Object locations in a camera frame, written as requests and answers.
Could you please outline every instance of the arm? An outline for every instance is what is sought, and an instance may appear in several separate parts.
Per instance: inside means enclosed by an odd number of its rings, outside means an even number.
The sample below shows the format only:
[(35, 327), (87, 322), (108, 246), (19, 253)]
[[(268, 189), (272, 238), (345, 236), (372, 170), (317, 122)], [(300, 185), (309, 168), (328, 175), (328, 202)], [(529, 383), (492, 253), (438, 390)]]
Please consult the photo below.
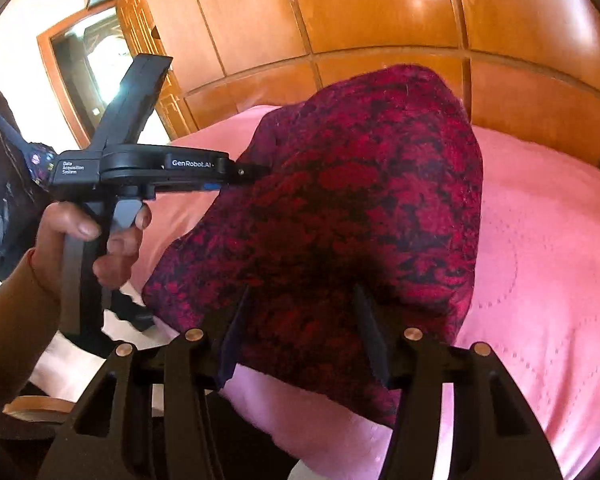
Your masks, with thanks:
[[(119, 288), (129, 279), (149, 221), (145, 207), (134, 227), (109, 238), (107, 254), (93, 265), (102, 285)], [(40, 222), (36, 247), (0, 286), (0, 405), (17, 395), (58, 330), (65, 234), (87, 241), (97, 238), (100, 229), (74, 204), (50, 205)]]

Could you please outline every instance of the patterned bag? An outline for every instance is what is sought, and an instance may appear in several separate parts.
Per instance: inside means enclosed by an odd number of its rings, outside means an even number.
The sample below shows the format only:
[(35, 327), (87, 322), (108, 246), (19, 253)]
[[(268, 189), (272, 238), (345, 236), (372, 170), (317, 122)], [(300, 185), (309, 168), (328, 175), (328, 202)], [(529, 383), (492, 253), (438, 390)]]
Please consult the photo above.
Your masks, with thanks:
[[(22, 255), (35, 244), (40, 218), (51, 197), (31, 173), (31, 168), (36, 167), (32, 159), (40, 152), (20, 136), (13, 113), (1, 92), (0, 124), (0, 280), (4, 280)], [(19, 145), (26, 148), (24, 152)], [(48, 162), (44, 167), (44, 153), (38, 154), (38, 158), (42, 173), (37, 179), (44, 184)]]
[(1, 115), (0, 132), (22, 154), (31, 179), (40, 187), (46, 189), (57, 156), (55, 150), (41, 142), (27, 142)]
[(482, 159), (464, 108), (431, 70), (394, 66), (267, 114), (239, 159), (272, 167), (224, 189), (176, 240), (143, 298), (174, 328), (254, 309), (240, 362), (392, 426), (352, 310), (365, 283), (403, 324), (452, 342), (469, 309)]

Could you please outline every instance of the knitted garment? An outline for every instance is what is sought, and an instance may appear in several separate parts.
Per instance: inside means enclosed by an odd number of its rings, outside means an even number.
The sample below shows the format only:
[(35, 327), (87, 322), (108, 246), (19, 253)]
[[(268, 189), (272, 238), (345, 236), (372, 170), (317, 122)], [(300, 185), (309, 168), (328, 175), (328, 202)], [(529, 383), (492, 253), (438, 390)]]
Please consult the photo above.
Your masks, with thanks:
[(380, 304), (453, 342), (474, 290), (482, 158), (464, 108), (420, 66), (333, 84), (259, 124), (241, 162), (272, 173), (223, 189), (166, 250), (142, 296), (175, 329), (253, 311), (239, 361), (392, 426), (398, 392), (373, 377), (351, 303)]

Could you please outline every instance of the mirror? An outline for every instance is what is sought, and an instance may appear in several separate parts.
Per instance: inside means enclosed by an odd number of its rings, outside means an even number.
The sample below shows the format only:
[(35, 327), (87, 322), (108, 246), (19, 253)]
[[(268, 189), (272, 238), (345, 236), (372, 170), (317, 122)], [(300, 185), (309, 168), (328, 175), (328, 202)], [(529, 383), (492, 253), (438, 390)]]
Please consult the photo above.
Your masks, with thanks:
[[(120, 30), (115, 7), (84, 18), (51, 39), (59, 73), (89, 137), (133, 58)], [(142, 131), (141, 144), (166, 144), (169, 135), (154, 111)]]

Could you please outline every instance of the pink blanket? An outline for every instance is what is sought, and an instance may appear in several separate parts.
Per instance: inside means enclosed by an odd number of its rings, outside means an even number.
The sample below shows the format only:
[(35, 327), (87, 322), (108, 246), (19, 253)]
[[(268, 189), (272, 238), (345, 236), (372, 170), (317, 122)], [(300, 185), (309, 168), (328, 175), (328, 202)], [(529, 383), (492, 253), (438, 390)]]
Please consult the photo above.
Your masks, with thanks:
[[(237, 158), (271, 109), (252, 108), (176, 144)], [(480, 243), (474, 299), (456, 345), (484, 340), (495, 348), (571, 479), (600, 445), (600, 171), (533, 143), (474, 131), (484, 160)], [(215, 196), (167, 195), (150, 204), (154, 222), (134, 268), (136, 290)], [(378, 477), (388, 428), (245, 367), (224, 394), (315, 472), (332, 480)], [(451, 437), (447, 389), (437, 479), (448, 473)]]

